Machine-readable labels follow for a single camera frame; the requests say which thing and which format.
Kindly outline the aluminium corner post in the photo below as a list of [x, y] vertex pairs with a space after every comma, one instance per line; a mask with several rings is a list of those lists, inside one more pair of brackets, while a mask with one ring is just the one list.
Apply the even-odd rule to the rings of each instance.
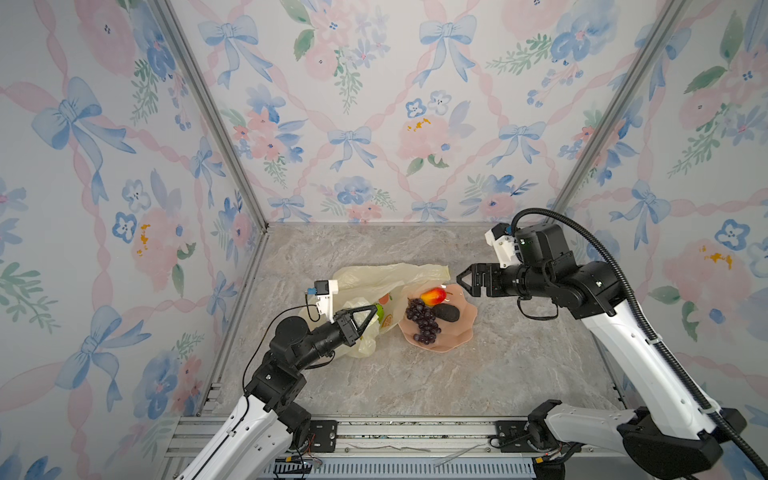
[[189, 41], [181, 27], [173, 5], [170, 1], [149, 0], [148, 5], [157, 17], [159, 27], [166, 36], [171, 52], [180, 63], [180, 69], [187, 77], [191, 93], [202, 117], [208, 125], [211, 134], [223, 154], [226, 165], [234, 175], [234, 182], [244, 197], [249, 212], [255, 219], [258, 230], [262, 234], [268, 231], [268, 223], [260, 208], [254, 189], [249, 182], [247, 171], [235, 152], [234, 144], [225, 131], [225, 125], [217, 105], [206, 85], [204, 75], [190, 48]]
[[602, 120], [598, 123], [594, 137], [587, 142], [584, 153], [577, 160], [574, 170], [568, 176], [563, 188], [555, 197], [552, 209], [564, 214], [586, 178], [589, 170], [607, 144], [614, 128], [623, 118], [624, 113], [634, 101], [635, 95], [650, 74], [653, 65], [661, 56], [665, 45], [681, 22], [690, 2], [685, 0], [669, 0], [662, 3], [662, 8], [656, 21], [652, 24], [645, 44], [639, 48], [627, 71], [624, 81], [615, 91], [608, 104]]

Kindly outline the left aluminium corner post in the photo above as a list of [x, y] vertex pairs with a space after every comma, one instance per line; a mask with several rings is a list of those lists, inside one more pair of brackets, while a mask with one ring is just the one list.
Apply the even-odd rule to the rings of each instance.
[[262, 234], [268, 231], [268, 223], [260, 208], [254, 189], [249, 182], [247, 171], [235, 152], [234, 144], [225, 131], [225, 125], [217, 105], [206, 85], [204, 75], [190, 48], [189, 41], [181, 27], [173, 5], [170, 1], [149, 0], [148, 5], [157, 17], [159, 27], [166, 36], [171, 52], [180, 63], [180, 69], [187, 77], [191, 93], [202, 117], [208, 125], [211, 134], [223, 154], [226, 165], [234, 175], [234, 182], [244, 197], [249, 212], [255, 219], [258, 230]]

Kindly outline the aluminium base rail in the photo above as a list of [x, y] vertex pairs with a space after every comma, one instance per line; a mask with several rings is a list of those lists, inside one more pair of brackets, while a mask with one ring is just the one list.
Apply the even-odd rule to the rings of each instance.
[[645, 479], [618, 453], [586, 446], [562, 467], [536, 465], [522, 444], [490, 446], [496, 417], [328, 417], [331, 426], [301, 456], [286, 453], [262, 479]]

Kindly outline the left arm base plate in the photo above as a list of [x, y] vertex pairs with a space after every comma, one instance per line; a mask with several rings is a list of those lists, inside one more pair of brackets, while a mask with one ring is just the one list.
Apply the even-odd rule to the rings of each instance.
[[291, 450], [299, 453], [334, 453], [337, 445], [337, 420], [309, 420], [293, 433]]

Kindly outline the cream plastic bag orange print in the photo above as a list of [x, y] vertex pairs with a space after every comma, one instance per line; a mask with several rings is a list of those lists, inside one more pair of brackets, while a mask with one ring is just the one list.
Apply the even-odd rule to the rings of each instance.
[[[368, 304], [381, 304], [385, 318], [379, 335], [373, 341], [356, 342], [354, 346], [339, 346], [338, 357], [365, 358], [371, 356], [382, 334], [394, 329], [405, 315], [408, 300], [441, 287], [450, 280], [450, 270], [445, 265], [413, 265], [398, 263], [384, 266], [350, 266], [338, 270], [333, 277], [339, 284], [334, 296], [335, 314], [344, 308]], [[315, 298], [310, 296], [311, 313], [316, 314]]]

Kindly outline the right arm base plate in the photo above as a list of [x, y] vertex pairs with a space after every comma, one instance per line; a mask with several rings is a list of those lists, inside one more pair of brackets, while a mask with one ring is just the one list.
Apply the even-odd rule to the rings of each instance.
[[488, 439], [488, 445], [502, 453], [533, 453], [556, 456], [569, 451], [574, 442], [557, 440], [543, 423], [533, 425], [523, 420], [498, 420], [494, 423], [495, 433]]

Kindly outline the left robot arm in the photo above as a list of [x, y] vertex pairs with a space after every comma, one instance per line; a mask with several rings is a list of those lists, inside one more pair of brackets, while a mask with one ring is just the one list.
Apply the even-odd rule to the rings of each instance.
[[179, 477], [257, 479], [279, 456], [299, 452], [311, 423], [296, 403], [303, 372], [333, 358], [338, 347], [355, 345], [377, 313], [374, 305], [343, 309], [314, 329], [299, 316], [280, 320], [236, 407]]

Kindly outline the black avocado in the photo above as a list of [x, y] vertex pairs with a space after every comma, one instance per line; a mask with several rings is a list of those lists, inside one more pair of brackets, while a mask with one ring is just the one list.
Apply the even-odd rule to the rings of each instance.
[[432, 308], [434, 316], [449, 323], [457, 322], [461, 317], [461, 311], [452, 304], [441, 303]]

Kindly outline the pink flower-shaped plate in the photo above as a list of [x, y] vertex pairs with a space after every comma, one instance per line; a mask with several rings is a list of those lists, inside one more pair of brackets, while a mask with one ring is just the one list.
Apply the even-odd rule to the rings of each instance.
[[403, 315], [398, 328], [411, 345], [434, 353], [446, 353], [473, 338], [473, 327], [478, 315], [477, 307], [466, 300], [464, 290], [459, 285], [449, 284], [444, 287], [444, 290], [447, 298], [443, 305], [455, 307], [459, 312], [458, 319], [455, 322], [448, 322], [437, 318], [436, 322], [441, 332], [436, 335], [434, 343], [426, 345], [413, 338], [418, 333], [418, 326]]

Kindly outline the dark purple grape bunch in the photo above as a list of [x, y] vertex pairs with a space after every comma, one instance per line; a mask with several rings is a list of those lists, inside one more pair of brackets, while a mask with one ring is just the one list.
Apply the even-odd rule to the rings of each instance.
[[431, 345], [436, 342], [441, 328], [437, 323], [437, 317], [431, 307], [421, 299], [410, 299], [405, 310], [406, 318], [418, 327], [418, 332], [413, 339], [423, 345]]

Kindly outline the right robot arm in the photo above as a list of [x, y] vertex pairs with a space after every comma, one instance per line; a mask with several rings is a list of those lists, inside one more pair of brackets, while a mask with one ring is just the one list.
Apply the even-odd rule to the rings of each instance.
[[496, 262], [474, 263], [456, 281], [473, 297], [513, 297], [518, 304], [544, 298], [567, 310], [606, 348], [644, 403], [598, 410], [547, 400], [528, 415], [524, 438], [541, 452], [564, 447], [552, 461], [557, 466], [594, 446], [626, 455], [656, 479], [692, 479], [712, 469], [724, 444], [739, 440], [743, 415], [710, 399], [672, 355], [602, 242], [565, 223], [600, 260], [578, 264], [557, 224], [499, 223], [485, 234]]

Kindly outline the right aluminium corner post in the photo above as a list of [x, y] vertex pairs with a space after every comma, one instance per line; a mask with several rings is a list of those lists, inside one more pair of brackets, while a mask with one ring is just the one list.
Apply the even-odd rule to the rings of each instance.
[[589, 170], [607, 144], [614, 128], [623, 118], [624, 113], [634, 101], [635, 95], [650, 74], [653, 65], [661, 56], [665, 45], [681, 22], [690, 2], [685, 0], [669, 0], [662, 3], [662, 8], [656, 21], [652, 24], [645, 44], [639, 48], [627, 71], [624, 81], [615, 91], [608, 104], [602, 120], [598, 123], [594, 137], [587, 142], [584, 153], [577, 160], [574, 170], [568, 176], [563, 188], [555, 197], [552, 209], [564, 214], [586, 178]]

